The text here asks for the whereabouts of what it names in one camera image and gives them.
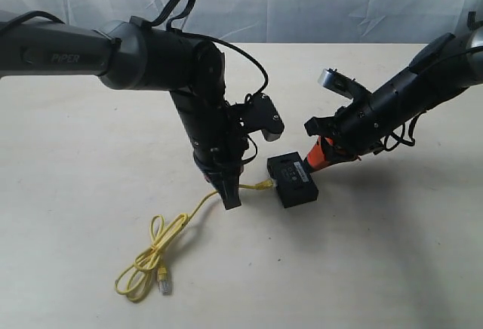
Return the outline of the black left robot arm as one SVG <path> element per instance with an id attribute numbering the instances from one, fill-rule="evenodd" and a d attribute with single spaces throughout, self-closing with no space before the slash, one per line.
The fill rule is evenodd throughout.
<path id="1" fill-rule="evenodd" d="M 119 20 L 97 30 L 44 11 L 1 13 L 1 74 L 94 75 L 113 90 L 166 91 L 193 158 L 226 209 L 241 204 L 248 142 L 225 98 L 225 58 L 211 42 Z"/>

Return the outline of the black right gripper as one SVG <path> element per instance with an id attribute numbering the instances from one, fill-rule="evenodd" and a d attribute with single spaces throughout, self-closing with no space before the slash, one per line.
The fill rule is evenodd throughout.
<path id="1" fill-rule="evenodd" d="M 334 117 L 311 117 L 304 128 L 309 136 L 319 136 L 303 166 L 314 173 L 339 163 L 360 160 L 359 155 L 383 151 L 382 137 L 389 123 L 389 92 L 375 91 L 364 99 L 354 100 Z M 334 145 L 337 139 L 340 149 Z"/>

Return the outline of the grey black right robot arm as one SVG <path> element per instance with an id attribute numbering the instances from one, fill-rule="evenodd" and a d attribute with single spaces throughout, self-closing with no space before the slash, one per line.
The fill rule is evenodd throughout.
<path id="1" fill-rule="evenodd" d="M 374 92 L 325 69 L 319 84 L 352 102 L 332 116 L 305 123 L 307 134 L 317 138 L 303 160 L 305 169 L 313 173 L 370 153 L 414 146 L 422 114 L 482 83 L 482 22 L 475 11 L 468 13 L 466 25 L 464 35 L 448 32 L 434 39 Z"/>

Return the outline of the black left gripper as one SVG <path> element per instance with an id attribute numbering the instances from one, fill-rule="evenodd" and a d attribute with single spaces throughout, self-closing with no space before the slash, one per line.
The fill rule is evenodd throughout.
<path id="1" fill-rule="evenodd" d="M 248 149 L 248 133 L 238 117 L 240 104 L 222 106 L 201 119 L 201 132 L 192 138 L 193 158 L 220 195 L 226 210 L 239 207 L 239 177 L 244 170 L 243 155 Z"/>

